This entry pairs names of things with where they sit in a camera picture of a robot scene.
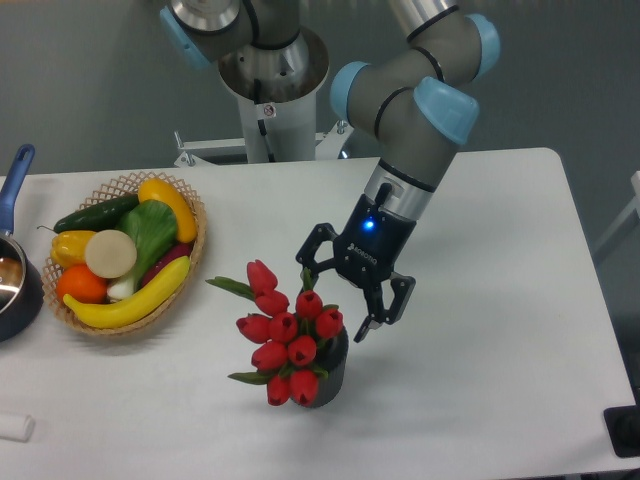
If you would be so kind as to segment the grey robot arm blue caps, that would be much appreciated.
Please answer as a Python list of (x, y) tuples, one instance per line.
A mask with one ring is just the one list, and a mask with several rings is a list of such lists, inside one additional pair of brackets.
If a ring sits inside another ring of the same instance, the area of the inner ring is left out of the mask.
[(368, 314), (357, 338), (400, 319), (415, 282), (395, 263), (478, 118), (462, 88), (500, 55), (494, 25), (453, 1), (395, 1), (408, 44), (385, 64), (330, 75), (328, 51), (296, 1), (169, 1), (160, 21), (193, 67), (216, 65), (235, 96), (251, 163), (313, 160), (316, 94), (382, 155), (344, 229), (316, 226), (298, 252), (312, 276), (334, 270), (359, 288)]

